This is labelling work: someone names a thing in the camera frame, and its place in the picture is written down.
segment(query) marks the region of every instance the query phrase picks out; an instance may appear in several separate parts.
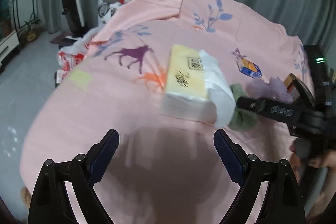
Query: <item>drawer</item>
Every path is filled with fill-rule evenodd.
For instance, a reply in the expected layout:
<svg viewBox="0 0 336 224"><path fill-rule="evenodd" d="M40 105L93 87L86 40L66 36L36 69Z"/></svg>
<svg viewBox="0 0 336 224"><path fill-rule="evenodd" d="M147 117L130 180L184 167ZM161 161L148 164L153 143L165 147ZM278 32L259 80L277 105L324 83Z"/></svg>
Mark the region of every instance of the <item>drawer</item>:
<svg viewBox="0 0 336 224"><path fill-rule="evenodd" d="M0 41L0 63L17 45L19 45L19 39L16 32L12 32Z"/></svg>

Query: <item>green cloth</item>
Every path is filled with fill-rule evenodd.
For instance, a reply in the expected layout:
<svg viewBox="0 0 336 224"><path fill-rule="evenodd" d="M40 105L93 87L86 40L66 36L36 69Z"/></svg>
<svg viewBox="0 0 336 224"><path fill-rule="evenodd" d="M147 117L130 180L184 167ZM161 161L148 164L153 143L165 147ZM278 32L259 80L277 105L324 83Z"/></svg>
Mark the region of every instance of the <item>green cloth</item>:
<svg viewBox="0 0 336 224"><path fill-rule="evenodd" d="M241 84L230 85L230 88L236 102L239 97L246 96L246 93L243 91ZM229 128L235 131L249 130L256 125L257 121L257 114L244 109L236 108L229 124Z"/></svg>

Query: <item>plant pot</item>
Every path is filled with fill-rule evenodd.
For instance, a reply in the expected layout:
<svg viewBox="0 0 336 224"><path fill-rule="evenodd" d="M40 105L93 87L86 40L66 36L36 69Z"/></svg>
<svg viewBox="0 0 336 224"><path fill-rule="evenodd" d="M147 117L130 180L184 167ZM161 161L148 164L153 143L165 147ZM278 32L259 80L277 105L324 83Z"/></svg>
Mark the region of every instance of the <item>plant pot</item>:
<svg viewBox="0 0 336 224"><path fill-rule="evenodd" d="M1 20L0 26L1 26L2 32L3 32L5 37L7 37L11 34L12 25L11 25L11 21L9 19Z"/></svg>
<svg viewBox="0 0 336 224"><path fill-rule="evenodd" d="M37 33L34 30L31 30L26 33L26 39L28 42L32 42L37 38Z"/></svg>

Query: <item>pink bedsheet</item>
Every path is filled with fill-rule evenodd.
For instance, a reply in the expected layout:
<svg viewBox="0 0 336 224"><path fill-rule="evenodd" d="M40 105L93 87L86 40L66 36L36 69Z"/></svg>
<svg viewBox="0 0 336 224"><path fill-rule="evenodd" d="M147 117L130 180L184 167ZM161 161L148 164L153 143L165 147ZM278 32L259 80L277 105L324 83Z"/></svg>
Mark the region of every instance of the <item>pink bedsheet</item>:
<svg viewBox="0 0 336 224"><path fill-rule="evenodd" d="M94 189L115 223L218 224L239 189L213 146L216 128L159 115L174 43L217 58L229 84L252 80L238 71L232 54L238 48L265 81L294 73L312 87L299 38L233 0L133 0L94 43L100 46L90 48L32 125L21 176L32 193L44 160L71 160L114 128L120 145ZM262 160L290 156L293 138L282 123L260 119L252 130L225 131ZM78 222L86 223L67 186ZM248 223L258 216L266 186Z"/></svg>

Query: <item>drawer handle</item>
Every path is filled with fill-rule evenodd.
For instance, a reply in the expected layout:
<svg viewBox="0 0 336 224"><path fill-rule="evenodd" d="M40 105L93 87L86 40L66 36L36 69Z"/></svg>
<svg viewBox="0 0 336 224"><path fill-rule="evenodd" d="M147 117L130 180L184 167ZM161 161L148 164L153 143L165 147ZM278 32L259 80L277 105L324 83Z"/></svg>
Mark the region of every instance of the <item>drawer handle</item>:
<svg viewBox="0 0 336 224"><path fill-rule="evenodd" d="M5 53L6 50L8 50L8 46L6 46L6 48L0 53L0 58Z"/></svg>

